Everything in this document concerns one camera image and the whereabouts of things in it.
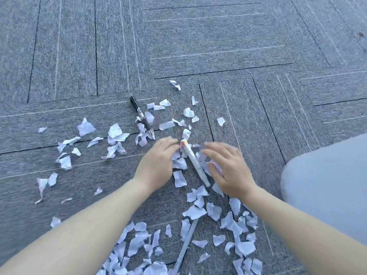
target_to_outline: floor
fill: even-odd
[[[0,265],[47,232],[52,216],[64,220],[133,176],[153,143],[135,145],[129,93],[141,104],[171,102],[154,114],[157,138],[181,136],[158,127],[180,120],[194,95],[200,121],[190,141],[239,147],[255,181],[279,198],[288,161],[367,128],[367,0],[0,0],[0,37]],[[75,144],[82,156],[73,169],[60,171],[57,143],[76,136],[83,117],[97,129]],[[116,122],[134,134],[127,155],[102,161],[108,143],[86,145]],[[57,187],[34,205],[36,178],[56,170]],[[201,185],[191,165],[184,176],[190,187],[168,183],[132,218],[149,231],[171,224],[160,258],[170,265],[182,245],[186,193]],[[93,196],[98,186],[103,193]],[[224,217],[228,199],[212,192]],[[232,238],[205,216],[193,237],[223,233]],[[264,275],[305,274],[261,220],[256,247]],[[209,241],[212,256],[196,264],[202,252],[190,246],[182,274],[235,274],[234,254]]]

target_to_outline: white marker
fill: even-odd
[[[199,177],[205,183],[205,186],[210,187],[210,183],[208,181],[208,178],[207,178],[206,174],[204,173],[203,168],[200,166],[199,162],[196,160],[195,154],[193,153],[189,143],[185,139],[183,139],[181,141],[181,145],[184,147],[185,152],[189,156],[192,164],[194,165],[197,173],[199,174]]]

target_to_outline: hand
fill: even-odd
[[[151,192],[161,188],[172,176],[172,155],[180,148],[177,139],[159,139],[141,159],[134,176]]]
[[[222,168],[223,175],[214,164],[209,163],[209,171],[221,190],[231,198],[238,198],[245,203],[248,193],[258,186],[240,150],[225,143],[205,143],[203,153]]]

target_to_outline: forearm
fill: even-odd
[[[366,246],[262,188],[243,201],[282,238],[310,274],[367,274]]]
[[[130,180],[62,222],[10,259],[0,274],[95,274],[151,190]]]

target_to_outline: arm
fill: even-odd
[[[35,240],[0,274],[96,274],[135,210],[172,175],[177,139],[163,138],[144,155],[133,179]]]
[[[209,169],[224,193],[238,198],[270,226],[310,274],[367,274],[367,247],[258,187],[241,152],[224,143],[206,143]]]

